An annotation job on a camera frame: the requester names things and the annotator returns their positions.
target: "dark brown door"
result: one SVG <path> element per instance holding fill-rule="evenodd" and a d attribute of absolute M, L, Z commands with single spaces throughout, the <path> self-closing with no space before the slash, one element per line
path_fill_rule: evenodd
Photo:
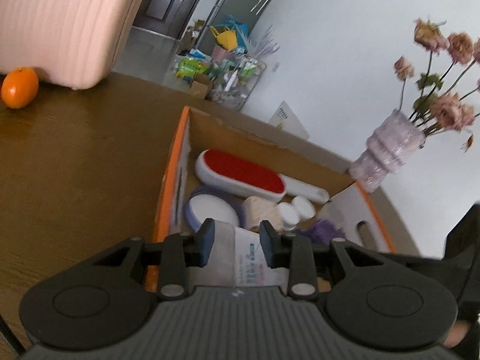
<path fill-rule="evenodd" d="M 133 25 L 179 39 L 198 0 L 143 0 Z"/>

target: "red brush pad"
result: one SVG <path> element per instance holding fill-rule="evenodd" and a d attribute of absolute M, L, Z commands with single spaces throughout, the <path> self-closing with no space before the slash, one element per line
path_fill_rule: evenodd
<path fill-rule="evenodd" d="M 285 191 L 280 176 L 264 166 L 215 149 L 207 150 L 203 156 L 207 166 L 219 175 L 273 193 Z"/>

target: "round white lid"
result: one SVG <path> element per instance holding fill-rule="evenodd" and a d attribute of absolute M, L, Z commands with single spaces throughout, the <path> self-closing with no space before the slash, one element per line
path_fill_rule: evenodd
<path fill-rule="evenodd" d="M 200 223 L 207 218 L 231 223 L 240 226 L 240 220 L 233 207 L 222 198 L 214 195 L 202 194 L 194 196 L 189 201 L 191 212 Z"/>
<path fill-rule="evenodd" d="M 297 210 L 298 216 L 302 221 L 308 221 L 315 216 L 315 207 L 310 200 L 303 196 L 293 198 L 292 205 Z"/>
<path fill-rule="evenodd" d="M 282 217 L 283 223 L 287 227 L 295 226 L 300 222 L 299 215 L 297 210 L 290 204 L 286 202 L 281 202 L 277 205 L 277 210 L 280 216 Z"/>

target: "red and white brush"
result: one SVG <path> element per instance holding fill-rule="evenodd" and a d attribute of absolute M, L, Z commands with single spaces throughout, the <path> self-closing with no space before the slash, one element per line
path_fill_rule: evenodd
<path fill-rule="evenodd" d="M 195 171 L 204 184 L 246 198 L 260 196 L 279 202 L 285 195 L 292 195 L 303 196 L 320 204 L 330 200 L 328 192 L 323 188 L 280 175 L 221 150 L 209 149 L 202 152 L 195 163 Z"/>

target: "ridged suitcase shell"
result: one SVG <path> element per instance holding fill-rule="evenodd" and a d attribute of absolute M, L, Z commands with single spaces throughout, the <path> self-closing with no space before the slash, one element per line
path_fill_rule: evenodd
<path fill-rule="evenodd" d="M 0 72 L 87 89 L 122 52 L 142 0 L 0 0 Z"/>

